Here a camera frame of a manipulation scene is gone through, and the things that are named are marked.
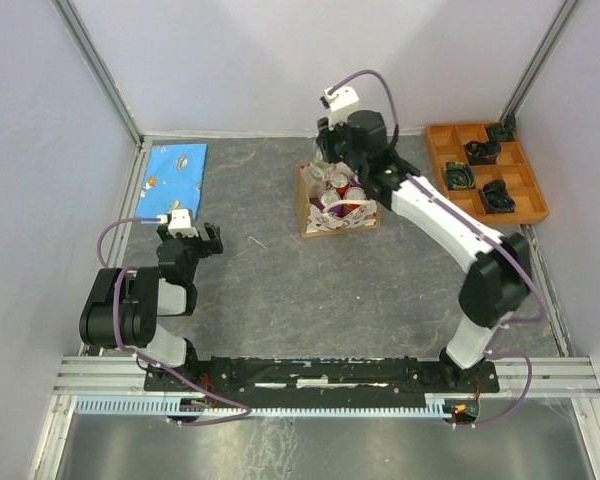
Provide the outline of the patterned canvas tote bag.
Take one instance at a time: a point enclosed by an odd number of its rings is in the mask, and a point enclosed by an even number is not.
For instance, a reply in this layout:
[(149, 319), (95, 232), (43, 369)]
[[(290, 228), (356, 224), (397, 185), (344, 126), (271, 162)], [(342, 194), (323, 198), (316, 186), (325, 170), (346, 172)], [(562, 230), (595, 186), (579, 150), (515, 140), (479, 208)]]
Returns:
[(382, 208), (372, 200), (354, 200), (352, 203), (332, 202), (322, 205), (319, 197), (311, 197), (310, 183), (316, 179), (310, 174), (310, 164), (295, 167), (296, 217), (303, 238), (325, 237), (379, 229)]

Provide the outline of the clear glass beverage bottle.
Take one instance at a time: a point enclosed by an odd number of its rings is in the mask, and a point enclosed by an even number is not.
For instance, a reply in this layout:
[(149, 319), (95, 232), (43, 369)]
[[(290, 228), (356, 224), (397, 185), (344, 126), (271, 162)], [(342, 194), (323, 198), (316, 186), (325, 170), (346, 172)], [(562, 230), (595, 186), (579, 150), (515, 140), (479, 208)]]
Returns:
[(336, 165), (324, 159), (323, 152), (316, 143), (312, 146), (307, 168), (310, 176), (319, 181), (327, 181), (336, 172)]

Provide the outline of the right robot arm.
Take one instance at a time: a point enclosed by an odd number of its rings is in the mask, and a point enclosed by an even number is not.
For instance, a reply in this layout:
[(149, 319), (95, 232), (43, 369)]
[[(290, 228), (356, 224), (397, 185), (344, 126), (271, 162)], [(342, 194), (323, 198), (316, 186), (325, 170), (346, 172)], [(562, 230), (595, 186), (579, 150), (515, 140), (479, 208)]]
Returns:
[(415, 224), (464, 272), (458, 297), (463, 317), (438, 360), (440, 382), (461, 391), (531, 293), (529, 245), (522, 235), (504, 236), (453, 204), (400, 157), (396, 144), (375, 111), (356, 111), (336, 125), (326, 117), (317, 122), (322, 159), (349, 167), (370, 199)]

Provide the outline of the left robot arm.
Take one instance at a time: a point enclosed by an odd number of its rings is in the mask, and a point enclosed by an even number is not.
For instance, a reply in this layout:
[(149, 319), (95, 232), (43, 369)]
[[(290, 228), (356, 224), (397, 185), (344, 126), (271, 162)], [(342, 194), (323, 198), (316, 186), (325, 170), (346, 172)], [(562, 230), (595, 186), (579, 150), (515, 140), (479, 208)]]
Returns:
[(98, 271), (80, 321), (83, 343), (103, 349), (128, 349), (147, 363), (166, 366), (167, 379), (189, 390), (201, 378), (192, 342), (158, 325), (160, 317), (193, 314), (198, 291), (194, 278), (199, 262), (219, 255), (224, 246), (218, 226), (206, 223), (204, 239), (193, 227), (186, 233), (157, 228), (161, 243), (158, 264), (121, 276), (120, 268)]

